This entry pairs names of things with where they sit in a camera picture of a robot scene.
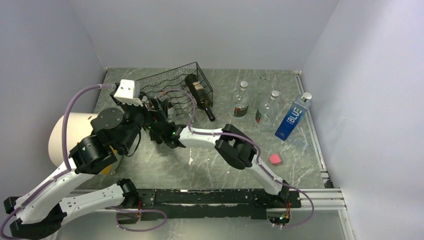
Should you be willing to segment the blue labelled water bottle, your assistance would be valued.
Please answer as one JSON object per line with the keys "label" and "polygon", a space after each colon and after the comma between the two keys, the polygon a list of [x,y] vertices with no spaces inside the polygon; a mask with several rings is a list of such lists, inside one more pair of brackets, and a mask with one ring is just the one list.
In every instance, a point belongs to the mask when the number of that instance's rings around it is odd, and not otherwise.
{"label": "blue labelled water bottle", "polygon": [[303,116],[307,113],[311,104],[312,95],[309,92],[299,94],[291,104],[274,135],[285,141],[301,121]]}

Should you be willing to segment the clear red-label bottle silver cap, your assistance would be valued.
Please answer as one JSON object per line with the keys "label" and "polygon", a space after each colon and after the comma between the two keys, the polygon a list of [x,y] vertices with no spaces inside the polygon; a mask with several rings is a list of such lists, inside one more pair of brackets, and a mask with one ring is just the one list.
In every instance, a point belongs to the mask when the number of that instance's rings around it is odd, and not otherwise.
{"label": "clear red-label bottle silver cap", "polygon": [[250,106],[250,95],[248,92],[248,86],[249,84],[247,81],[241,81],[238,88],[233,92],[231,96],[229,114],[235,119],[242,119],[248,113]]}

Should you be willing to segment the dark green wine bottle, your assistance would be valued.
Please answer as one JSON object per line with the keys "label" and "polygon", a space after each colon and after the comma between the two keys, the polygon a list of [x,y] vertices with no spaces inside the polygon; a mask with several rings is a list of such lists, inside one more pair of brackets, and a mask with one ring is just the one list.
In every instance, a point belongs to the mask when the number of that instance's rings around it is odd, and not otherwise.
{"label": "dark green wine bottle", "polygon": [[214,122],[216,120],[216,117],[211,109],[212,102],[208,94],[205,92],[204,87],[200,83],[197,75],[193,73],[188,74],[185,77],[184,82],[187,88],[189,89],[190,93],[194,97],[197,107],[206,113],[208,119],[211,122]]}

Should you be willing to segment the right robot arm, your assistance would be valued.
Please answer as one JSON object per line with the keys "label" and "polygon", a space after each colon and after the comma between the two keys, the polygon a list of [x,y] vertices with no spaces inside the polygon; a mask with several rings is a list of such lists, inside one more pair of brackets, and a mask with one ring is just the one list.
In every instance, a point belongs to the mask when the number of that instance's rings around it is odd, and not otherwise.
{"label": "right robot arm", "polygon": [[275,207],[289,200],[289,184],[261,159],[259,146],[232,124],[223,128],[203,129],[184,124],[158,121],[145,124],[151,141],[169,148],[213,148],[234,169],[247,171],[270,196]]}

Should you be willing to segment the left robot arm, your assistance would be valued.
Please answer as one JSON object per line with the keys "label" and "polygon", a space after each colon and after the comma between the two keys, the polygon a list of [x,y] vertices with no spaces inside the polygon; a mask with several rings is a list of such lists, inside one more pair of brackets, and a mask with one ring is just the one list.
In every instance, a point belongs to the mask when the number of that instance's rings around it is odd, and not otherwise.
{"label": "left robot arm", "polygon": [[91,134],[65,152],[66,160],[47,179],[26,195],[4,201],[10,235],[3,238],[41,240],[69,222],[105,208],[141,214],[143,201],[128,178],[87,194],[69,194],[115,163],[117,156],[128,156],[133,143],[140,141],[141,130],[167,116],[164,104],[158,101],[152,101],[150,108],[121,103],[119,108],[103,110],[91,121]]}

